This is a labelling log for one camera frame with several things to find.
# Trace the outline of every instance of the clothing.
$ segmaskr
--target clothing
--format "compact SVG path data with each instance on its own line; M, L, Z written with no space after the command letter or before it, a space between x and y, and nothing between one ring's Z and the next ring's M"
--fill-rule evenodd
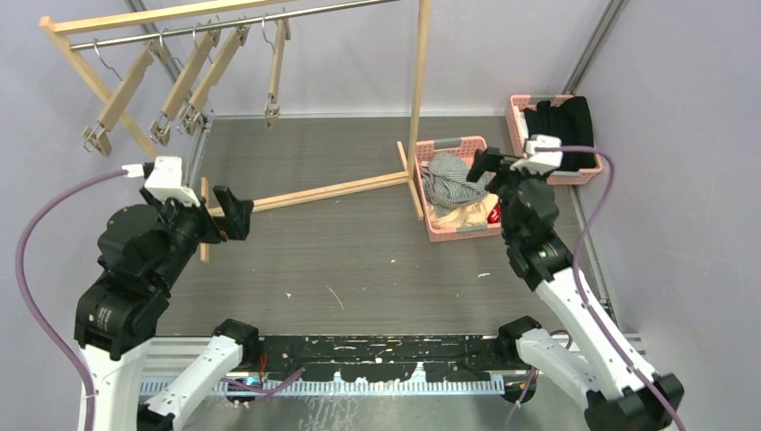
M484 187L491 176L483 175L478 182L468 182L466 177L470 167L454 154L437 152L427 165L421 163L420 168L425 197L439 217L477 203L488 194Z
M537 110L523 111L529 136L556 136L561 146L594 146L592 117L585 97L573 97L560 106L550 106L549 101L537 103ZM563 153L560 171L577 172L581 168L594 168L597 165L594 154Z
M426 202L428 221L431 222L431 227L434 229L457 229L460 227L480 226L488 223L486 218L498 202L499 198L497 195L489 193L475 204L457 208L443 217L436 215L436 208L431 203Z
M523 112L518 113L518 130L521 137L528 138L530 136L529 125L526 124L526 114Z

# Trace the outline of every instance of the laundry basket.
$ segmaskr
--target laundry basket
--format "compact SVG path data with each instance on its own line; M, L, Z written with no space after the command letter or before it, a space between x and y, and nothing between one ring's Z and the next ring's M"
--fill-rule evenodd
M541 101L550 101L552 106L560 106L564 101L571 99L573 96L570 94L558 94L555 96L532 96L527 94L519 94L510 98L510 111L508 112L507 128L510 131L510 141L512 142L512 150L516 156L523 157L523 143L528 139L528 136L523 136L518 127L519 114L526 108L535 110L537 103ZM547 182L552 185L580 185L586 184L595 175L602 172L602 161L599 156L595 154L595 161L597 162L594 168L581 168L578 172L564 172L555 171L549 176Z
M466 238L500 234L502 225L499 223L460 227L457 229L436 229L432 227L430 216L428 214L428 202L423 189L423 176L420 172L420 163L430 162L436 152L446 151L452 153L470 165L473 163L473 155L476 153L476 150L485 149L486 141L481 136L436 139L433 141L421 141L417 143L415 176L417 177L417 186L420 189L420 199L423 202L423 213L425 214L425 226L428 229L428 239L431 240L431 242L464 240Z

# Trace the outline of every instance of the work surface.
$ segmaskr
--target work surface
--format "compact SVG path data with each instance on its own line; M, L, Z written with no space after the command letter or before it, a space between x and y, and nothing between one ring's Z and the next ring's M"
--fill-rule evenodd
M201 175L238 198L266 198L402 171L406 118L216 119ZM510 151L504 117L425 118L420 140L483 136ZM579 225L555 187L569 248ZM583 268L587 268L584 256ZM589 270L585 269L591 284ZM531 315L559 320L508 264L499 236L431 243L407 185L255 213L245 242L194 257L172 290L160 335L209 335L227 318L265 334L495 334Z

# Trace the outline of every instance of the gray wall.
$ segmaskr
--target gray wall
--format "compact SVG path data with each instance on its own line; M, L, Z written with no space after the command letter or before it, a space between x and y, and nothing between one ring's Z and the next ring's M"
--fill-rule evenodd
M38 30L37 23L44 14L64 21L123 13L126 7L121 0L36 0L23 5L4 2L0 8L4 17L0 24L4 34L0 40L4 148L0 161L4 201L0 428L70 430L77 422L79 377L22 303L13 273L16 242L30 217L58 192L121 164L140 163L144 153L121 126L111 135L111 157L82 149L79 135L94 122L102 104ZM105 48L102 52L124 73L137 50ZM113 75L103 76L112 88L116 86ZM147 126L169 89L169 78L156 63L128 109ZM188 148L188 140L175 137L165 153L184 155ZM113 212L139 202L139 187L136 180L114 180L72 198L54 210L31 237L26 261L31 289L64 339L73 341L76 301L100 274L95 241Z
M148 7L194 2L145 0ZM299 0L219 16L227 21L340 3L345 0ZM423 112L493 115L505 112L512 94L560 92L607 1L432 3ZM401 0L291 20L293 39L285 46L280 82L284 115L409 112L417 6L417 0ZM196 21L164 25L192 27ZM274 33L275 25L268 24L270 39ZM193 49L189 38L170 44L180 57ZM252 27L211 92L215 111L261 115L271 57L261 26Z
M614 305L687 387L695 431L757 429L759 16L755 0L629 2L579 91L618 167L593 229Z

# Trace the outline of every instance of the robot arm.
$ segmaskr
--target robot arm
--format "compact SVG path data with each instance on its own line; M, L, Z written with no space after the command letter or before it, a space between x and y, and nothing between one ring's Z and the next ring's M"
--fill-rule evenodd
M495 172L486 189L500 198L502 230L510 265L560 318L584 354L571 355L553 341L529 316L499 329L501 350L517 361L535 366L557 383L580 407L591 431L660 430L670 417L652 393L604 335L590 314L591 307L613 340L626 352L634 367L676 408L684 388L673 375L660 376L625 339L596 301L586 304L573 280L573 256L554 231L558 209L547 184L560 166L561 154L537 152L539 147L560 147L551 136L532 136L526 142L528 158L499 153L496 148L478 151L468 180L485 171ZM584 275L584 293L592 297Z
M201 242L242 241L250 229L251 201L214 187L224 216L212 217L205 201L181 185L181 168L179 157L147 164L140 190L147 205L119 210L98 240L103 272L80 298L74 324L95 386L96 431L179 431L221 377L260 355L258 330L226 321L169 391L137 406L145 356L179 274ZM84 407L83 400L80 430Z

